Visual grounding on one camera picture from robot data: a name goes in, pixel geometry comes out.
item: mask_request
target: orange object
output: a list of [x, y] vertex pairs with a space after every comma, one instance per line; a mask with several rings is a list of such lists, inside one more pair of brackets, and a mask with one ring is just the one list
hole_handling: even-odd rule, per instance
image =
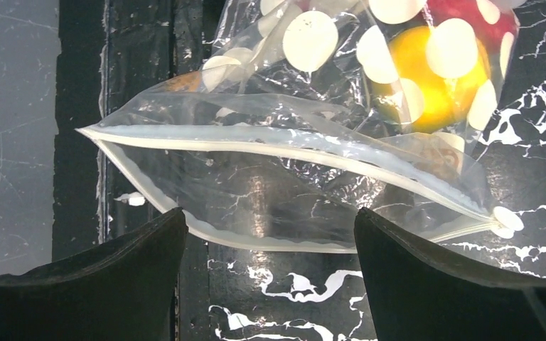
[[[434, 28], [428, 26], [411, 28], [389, 43], [390, 54], [401, 82], [405, 83], [404, 79], [411, 80], [411, 87], [415, 83], [421, 90], [423, 112], [421, 116], [415, 115], [412, 127], [414, 131], [426, 133], [463, 121], [476, 92], [490, 75], [486, 49], [479, 40], [476, 40], [478, 58], [468, 73], [458, 78], [443, 78], [434, 73], [427, 62], [427, 45], [432, 30]], [[383, 94], [380, 98], [382, 103], [392, 102], [396, 98], [391, 85], [374, 84], [374, 88], [377, 93]], [[396, 108], [394, 110], [390, 116], [396, 119], [398, 113]]]
[[164, 87], [172, 92], [195, 92], [200, 86], [201, 78], [200, 71], [193, 71], [165, 81]]

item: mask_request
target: clear plastic bag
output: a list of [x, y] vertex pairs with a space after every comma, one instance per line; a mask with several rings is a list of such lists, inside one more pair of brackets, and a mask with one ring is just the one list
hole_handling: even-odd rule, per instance
[[[512, 26], [497, 42], [476, 18]], [[80, 131], [158, 210], [232, 247], [355, 252], [359, 207], [436, 242], [511, 237], [522, 222], [467, 153], [516, 33], [482, 0], [229, 0], [200, 71]]]

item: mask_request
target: white polka dot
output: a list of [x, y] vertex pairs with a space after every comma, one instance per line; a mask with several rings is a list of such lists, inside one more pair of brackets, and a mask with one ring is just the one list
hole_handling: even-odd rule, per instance
[[233, 112], [234, 112], [233, 110], [231, 110], [231, 109], [229, 109], [229, 108], [224, 108], [224, 107], [223, 107], [223, 108], [220, 108], [220, 109], [217, 111], [215, 117], [225, 117], [225, 116], [227, 116], [227, 115], [229, 115], [229, 114], [232, 114]]
[[320, 11], [307, 11], [288, 26], [282, 48], [288, 62], [303, 72], [317, 71], [333, 54], [338, 44], [338, 29]]
[[432, 135], [438, 136], [443, 141], [445, 141], [446, 144], [450, 145], [451, 147], [457, 149], [462, 153], [464, 152], [464, 150], [466, 150], [466, 140], [464, 140], [461, 136], [451, 133], [445, 133], [442, 131], [432, 133]]
[[522, 223], [520, 217], [505, 207], [494, 207], [493, 216], [506, 229], [513, 231], [522, 231], [524, 229], [524, 223]]
[[495, 109], [497, 109], [497, 94], [491, 80], [487, 80], [474, 96], [468, 112], [468, 123], [472, 128], [483, 131]]
[[232, 71], [242, 63], [225, 55], [216, 55], [206, 60], [202, 67], [202, 82], [208, 91], [214, 90]]
[[260, 0], [260, 13], [266, 16], [270, 11], [273, 11], [275, 7], [278, 7], [284, 0]]
[[421, 89], [414, 81], [408, 78], [401, 78], [400, 84], [402, 93], [407, 100], [407, 109], [409, 110], [409, 117], [411, 122], [415, 122], [423, 113], [426, 100]]
[[478, 10], [487, 23], [494, 25], [499, 21], [501, 11], [491, 0], [476, 0], [476, 4], [478, 4]]
[[[252, 59], [252, 50], [249, 48], [231, 48], [227, 52], [223, 53], [225, 57], [230, 57], [239, 60], [241, 65], [246, 65]], [[246, 75], [245, 67], [238, 67], [237, 69], [229, 72], [226, 76], [227, 79], [239, 82]]]
[[372, 26], [363, 34], [357, 43], [356, 55], [370, 80], [390, 84], [399, 79], [386, 39], [379, 27]]
[[383, 23], [404, 23], [424, 8], [426, 0], [369, 0], [373, 15]]
[[262, 17], [256, 22], [258, 32], [262, 37], [267, 37], [275, 29], [282, 18], [284, 18], [283, 22], [287, 27], [287, 25], [289, 25], [292, 20], [300, 15], [300, 13], [302, 13], [302, 10], [300, 7], [294, 4], [288, 5], [284, 11], [280, 10], [275, 11], [275, 13], [269, 13], [269, 15]]
[[491, 229], [492, 233], [497, 234], [499, 237], [504, 239], [512, 239], [514, 237], [513, 229], [506, 229], [504, 227], [499, 227], [496, 229]]
[[499, 67], [501, 68], [501, 74], [503, 78], [508, 73], [508, 66], [512, 57], [512, 45], [514, 45], [514, 35], [511, 32], [507, 32], [501, 39], [501, 48], [499, 50]]
[[465, 20], [452, 18], [432, 28], [426, 46], [428, 65], [443, 78], [459, 78], [478, 61], [474, 29]]

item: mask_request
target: red ball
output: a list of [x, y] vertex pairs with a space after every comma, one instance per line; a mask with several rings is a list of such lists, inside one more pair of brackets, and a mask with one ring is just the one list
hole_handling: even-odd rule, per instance
[[500, 11], [489, 0], [428, 0], [422, 17], [434, 26], [450, 18], [467, 21], [489, 53], [498, 53], [503, 36], [507, 32], [516, 36], [519, 26], [513, 11]]

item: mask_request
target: black table surface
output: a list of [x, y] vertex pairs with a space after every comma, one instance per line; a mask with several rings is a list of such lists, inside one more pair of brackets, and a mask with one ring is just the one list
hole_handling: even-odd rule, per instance
[[[101, 154], [95, 162], [97, 149], [72, 129], [95, 123], [100, 109], [109, 114], [148, 86], [197, 70], [210, 55], [223, 1], [111, 0], [105, 16], [97, 1], [60, 6], [55, 259], [154, 216], [149, 205], [115, 200], [135, 189]], [[516, 13], [522, 26], [500, 111], [474, 155], [488, 170], [495, 197], [518, 212], [525, 229], [512, 239], [489, 232], [444, 245], [546, 277], [546, 1], [529, 0]], [[72, 145], [75, 163], [64, 156]], [[70, 175], [79, 167], [84, 171]], [[375, 340], [356, 255], [247, 251], [190, 237], [177, 290], [180, 340]]]

